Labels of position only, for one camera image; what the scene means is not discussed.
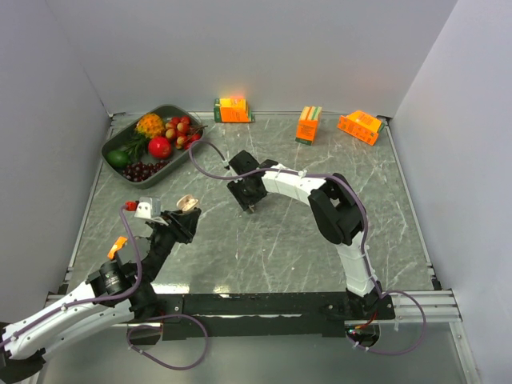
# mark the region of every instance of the white side wall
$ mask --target white side wall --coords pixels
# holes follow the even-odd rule
[[[62,281],[108,116],[43,0],[0,4],[0,321]]]
[[[485,383],[512,380],[512,2],[459,0],[392,131]]]

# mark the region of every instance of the orange box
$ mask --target orange box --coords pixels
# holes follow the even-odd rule
[[[340,130],[351,134],[359,140],[363,140],[371,146],[377,141],[378,133],[384,126],[384,122],[366,114],[362,110],[356,110],[348,116],[340,116],[338,122]]]
[[[308,146],[312,145],[321,116],[322,108],[320,106],[305,106],[298,120],[295,141]]]
[[[254,115],[244,98],[216,98],[215,122],[253,122]]]

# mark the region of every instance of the green avocado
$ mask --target green avocado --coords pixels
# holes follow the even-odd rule
[[[131,163],[130,156],[123,150],[112,150],[106,154],[106,160],[114,168],[124,168]]]

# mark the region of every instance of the pineapple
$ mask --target pineapple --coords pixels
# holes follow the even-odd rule
[[[166,131],[166,126],[162,118],[157,114],[145,114],[138,121],[134,135],[126,144],[126,152],[133,162],[137,162],[142,154],[147,152],[148,142],[152,138],[162,136]]]
[[[147,138],[155,138],[163,135],[166,126],[157,114],[145,114],[138,121],[135,130]]]

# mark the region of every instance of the tray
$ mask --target tray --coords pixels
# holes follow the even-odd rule
[[[190,124],[191,125],[198,125],[199,122],[192,116],[190,116],[187,112],[182,110],[181,108],[178,108],[177,106],[172,105],[163,105],[155,108],[150,114],[157,114],[160,116],[164,122],[167,122],[170,118],[173,118],[174,116],[188,116],[190,118]],[[173,153],[168,159],[170,162],[166,166],[160,169],[159,172],[154,174],[153,176],[147,178],[146,180],[142,182],[131,182],[129,180],[126,180],[120,170],[117,170],[113,168],[108,161],[106,160],[106,155],[111,152],[112,150],[122,150],[124,148],[124,145],[126,142],[128,142],[135,131],[135,127],[138,123],[138,118],[131,124],[129,124],[126,128],[123,128],[120,130],[115,136],[110,138],[102,148],[102,159],[104,162],[104,165],[109,168],[112,172],[114,172],[114,176],[117,178],[122,179],[126,184],[129,184],[131,186],[134,186],[135,188],[139,188],[140,190],[145,190],[146,188],[150,188],[151,186],[154,186],[155,184],[159,183],[161,180],[163,180],[168,174],[170,174],[173,170],[178,168],[181,164],[183,164],[187,159],[189,159],[189,151],[188,150],[177,150],[173,147]],[[144,154],[142,158],[140,159],[141,162],[144,164],[149,163],[156,163],[159,162],[158,159],[154,158],[150,154]]]

